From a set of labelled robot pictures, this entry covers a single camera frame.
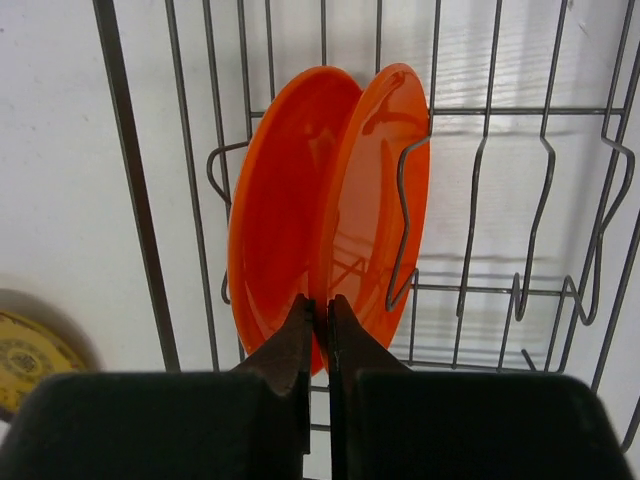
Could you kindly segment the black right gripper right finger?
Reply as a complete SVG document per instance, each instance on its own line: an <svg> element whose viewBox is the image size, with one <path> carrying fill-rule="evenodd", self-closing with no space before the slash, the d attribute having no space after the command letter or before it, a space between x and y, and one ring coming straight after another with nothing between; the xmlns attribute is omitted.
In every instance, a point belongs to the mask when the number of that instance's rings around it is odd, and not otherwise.
<svg viewBox="0 0 640 480"><path fill-rule="evenodd" d="M628 479L598 397L552 374L414 371L328 307L336 479Z"/></svg>

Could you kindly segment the orange plastic plate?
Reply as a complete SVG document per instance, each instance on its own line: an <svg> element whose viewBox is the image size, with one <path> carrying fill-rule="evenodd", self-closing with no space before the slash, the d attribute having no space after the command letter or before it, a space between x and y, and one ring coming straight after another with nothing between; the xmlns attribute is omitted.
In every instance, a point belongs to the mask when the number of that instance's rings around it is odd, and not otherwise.
<svg viewBox="0 0 640 480"><path fill-rule="evenodd" d="M248 354L282 326L294 298L309 293L320 190L361 94L340 68L307 69L276 95L249 142L232 201L227 264Z"/></svg>
<svg viewBox="0 0 640 480"><path fill-rule="evenodd" d="M429 127L419 75L405 63L386 66L351 109L320 187L308 294L322 319L344 296L383 347L398 330L421 249Z"/></svg>

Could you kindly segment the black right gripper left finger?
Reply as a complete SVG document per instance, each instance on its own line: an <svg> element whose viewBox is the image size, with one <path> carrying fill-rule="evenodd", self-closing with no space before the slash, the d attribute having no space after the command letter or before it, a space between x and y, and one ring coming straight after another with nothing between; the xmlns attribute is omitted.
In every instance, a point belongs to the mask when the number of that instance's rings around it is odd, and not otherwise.
<svg viewBox="0 0 640 480"><path fill-rule="evenodd" d="M55 375L1 446L5 479L299 479L314 304L226 372Z"/></svg>

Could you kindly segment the yellow rimmed dark plate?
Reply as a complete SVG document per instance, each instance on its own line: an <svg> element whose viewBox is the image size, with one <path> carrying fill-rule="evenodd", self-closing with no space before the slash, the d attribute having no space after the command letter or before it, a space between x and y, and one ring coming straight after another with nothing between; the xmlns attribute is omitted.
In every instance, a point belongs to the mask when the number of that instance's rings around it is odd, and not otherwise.
<svg viewBox="0 0 640 480"><path fill-rule="evenodd" d="M43 379L101 367L92 341L64 311L27 292L1 290L3 422L13 420Z"/></svg>

